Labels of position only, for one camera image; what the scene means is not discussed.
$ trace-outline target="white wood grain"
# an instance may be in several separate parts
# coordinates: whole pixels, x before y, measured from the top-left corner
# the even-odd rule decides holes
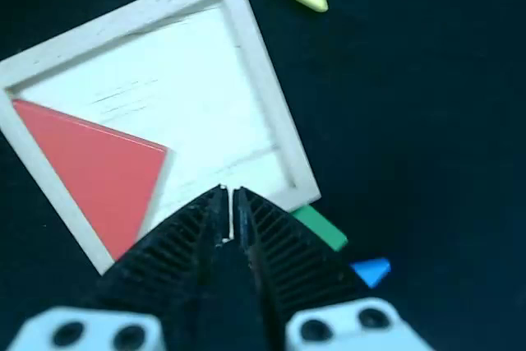
[[[171,149],[141,234],[218,183],[286,210],[319,197],[247,0],[138,0],[0,62],[0,86],[0,128],[100,272],[111,258],[8,95]]]

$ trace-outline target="green block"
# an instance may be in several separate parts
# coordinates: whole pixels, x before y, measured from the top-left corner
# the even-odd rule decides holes
[[[293,216],[335,251],[341,250],[348,242],[347,236],[313,207],[301,207],[293,212]]]

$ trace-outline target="screw hole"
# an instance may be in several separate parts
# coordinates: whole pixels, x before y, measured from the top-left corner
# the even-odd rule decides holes
[[[306,341],[326,341],[332,337],[332,330],[326,323],[319,320],[303,322],[301,333]]]
[[[53,333],[53,343],[57,347],[67,347],[74,344],[84,331],[84,324],[79,321],[68,322]]]
[[[387,315],[375,308],[361,310],[358,319],[362,326],[367,329],[385,329],[390,326]]]
[[[113,347],[117,351],[136,351],[145,342],[145,330],[139,325],[129,325],[122,328],[113,339]]]

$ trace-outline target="black background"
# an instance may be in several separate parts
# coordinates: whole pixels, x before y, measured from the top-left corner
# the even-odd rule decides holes
[[[1,0],[7,58],[132,0]],[[523,349],[526,0],[250,0],[323,198],[437,349]],[[0,348],[98,275],[0,138]]]

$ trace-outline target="blue triangle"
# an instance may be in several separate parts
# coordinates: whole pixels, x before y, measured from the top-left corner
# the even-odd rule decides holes
[[[369,288],[375,288],[391,271],[391,265],[385,258],[353,263],[351,267]]]

